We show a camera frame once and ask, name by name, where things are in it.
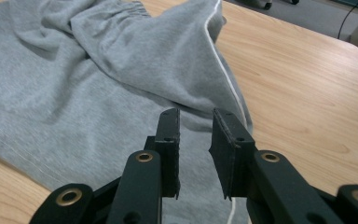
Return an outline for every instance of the gray sweatpants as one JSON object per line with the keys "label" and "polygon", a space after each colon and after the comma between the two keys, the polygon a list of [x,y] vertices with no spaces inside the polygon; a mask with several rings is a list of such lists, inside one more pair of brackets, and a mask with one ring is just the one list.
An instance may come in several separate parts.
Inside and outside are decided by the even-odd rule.
{"label": "gray sweatpants", "polygon": [[[0,158],[49,189],[94,189],[121,176],[154,135],[159,114],[181,109],[179,200],[165,223],[226,223],[230,201],[208,153],[212,109],[251,130],[235,78],[216,49],[220,0],[190,0],[151,18],[119,0],[0,4]],[[243,200],[234,223],[245,223]]]}

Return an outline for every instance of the cable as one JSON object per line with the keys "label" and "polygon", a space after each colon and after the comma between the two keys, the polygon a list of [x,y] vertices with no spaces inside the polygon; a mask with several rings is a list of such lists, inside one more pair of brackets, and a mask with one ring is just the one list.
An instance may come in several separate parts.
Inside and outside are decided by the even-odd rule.
{"label": "cable", "polygon": [[344,21],[342,21],[341,27],[339,27],[339,31],[338,31],[338,37],[337,39],[339,39],[339,36],[341,35],[341,30],[342,27],[344,26],[345,20],[348,18],[348,16],[351,14],[351,12],[356,9],[358,7],[358,3],[348,12],[347,16],[345,17]]}

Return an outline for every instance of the floor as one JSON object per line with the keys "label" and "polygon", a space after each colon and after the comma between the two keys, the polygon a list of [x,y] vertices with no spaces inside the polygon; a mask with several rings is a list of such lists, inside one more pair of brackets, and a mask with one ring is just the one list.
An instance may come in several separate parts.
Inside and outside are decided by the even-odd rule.
{"label": "floor", "polygon": [[[297,5],[291,4],[291,0],[273,0],[270,10],[264,9],[267,0],[226,1],[334,38],[338,37],[339,28],[351,10],[351,7],[329,0],[300,0]],[[357,26],[358,9],[355,9],[346,19],[340,39],[349,41]]]}

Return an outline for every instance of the wooden table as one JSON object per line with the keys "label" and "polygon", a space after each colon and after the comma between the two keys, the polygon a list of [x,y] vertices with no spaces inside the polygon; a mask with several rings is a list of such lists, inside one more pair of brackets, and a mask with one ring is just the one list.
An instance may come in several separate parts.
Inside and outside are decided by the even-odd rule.
{"label": "wooden table", "polygon": [[[183,0],[143,0],[157,16]],[[223,3],[217,47],[249,106],[259,149],[284,154],[315,187],[358,184],[358,48]],[[49,192],[0,161],[0,223],[28,222]]]}

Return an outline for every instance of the fabric fold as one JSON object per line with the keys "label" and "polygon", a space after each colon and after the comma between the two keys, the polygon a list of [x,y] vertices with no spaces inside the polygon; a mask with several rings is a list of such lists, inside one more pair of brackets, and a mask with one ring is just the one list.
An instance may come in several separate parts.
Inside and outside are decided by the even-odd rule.
{"label": "fabric fold", "polygon": [[182,188],[178,201],[164,199],[163,214],[167,223],[226,222],[231,204],[208,153],[212,109],[252,123],[213,43],[222,25],[219,0],[156,18],[139,1],[1,3],[0,158],[51,190],[97,189],[121,176],[159,114],[178,107]]}

